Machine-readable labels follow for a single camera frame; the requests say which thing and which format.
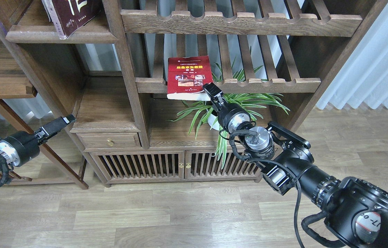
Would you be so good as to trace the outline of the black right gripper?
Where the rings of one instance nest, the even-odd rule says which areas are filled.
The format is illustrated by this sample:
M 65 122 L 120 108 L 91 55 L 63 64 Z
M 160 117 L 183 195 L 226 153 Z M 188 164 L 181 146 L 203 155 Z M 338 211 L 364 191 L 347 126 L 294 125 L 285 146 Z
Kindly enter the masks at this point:
M 216 111 L 218 123 L 228 133 L 240 130 L 239 126 L 245 122 L 250 123 L 251 118 L 237 103 L 228 103 L 223 99 L 223 92 L 214 83 L 203 85 L 203 89 L 210 97 L 213 103 L 213 109 Z

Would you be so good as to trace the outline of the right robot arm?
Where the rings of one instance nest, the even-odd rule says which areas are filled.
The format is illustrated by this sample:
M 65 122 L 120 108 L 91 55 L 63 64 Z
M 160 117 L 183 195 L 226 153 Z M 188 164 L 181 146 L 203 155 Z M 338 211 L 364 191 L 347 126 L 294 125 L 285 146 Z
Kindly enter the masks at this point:
M 228 103 L 213 83 L 203 86 L 229 133 L 234 155 L 254 163 L 276 192 L 298 191 L 294 229 L 300 246 L 297 214 L 301 196 L 307 196 L 321 211 L 304 218 L 307 235 L 329 248 L 388 248 L 388 192 L 352 176 L 338 180 L 314 165 L 310 143 L 278 123 L 254 126 L 240 105 Z

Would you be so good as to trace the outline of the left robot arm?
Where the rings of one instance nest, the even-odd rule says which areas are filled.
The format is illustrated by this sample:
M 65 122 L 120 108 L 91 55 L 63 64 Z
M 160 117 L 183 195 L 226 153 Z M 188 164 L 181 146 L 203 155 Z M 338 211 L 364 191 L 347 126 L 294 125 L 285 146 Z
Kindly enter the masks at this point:
M 40 153 L 39 146 L 74 122 L 75 117 L 70 114 L 41 126 L 33 134 L 18 131 L 4 139 L 0 138 L 0 187 L 12 181 L 10 171 L 37 157 Z

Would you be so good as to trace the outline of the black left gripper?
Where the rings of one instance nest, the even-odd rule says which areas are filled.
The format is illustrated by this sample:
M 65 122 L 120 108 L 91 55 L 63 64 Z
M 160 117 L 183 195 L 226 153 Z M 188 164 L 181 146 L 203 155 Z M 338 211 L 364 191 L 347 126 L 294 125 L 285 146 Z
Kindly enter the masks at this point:
M 18 131 L 4 139 L 0 138 L 0 155 L 8 165 L 20 167 L 39 155 L 40 145 L 75 121 L 75 116 L 70 114 L 41 126 L 34 134 Z

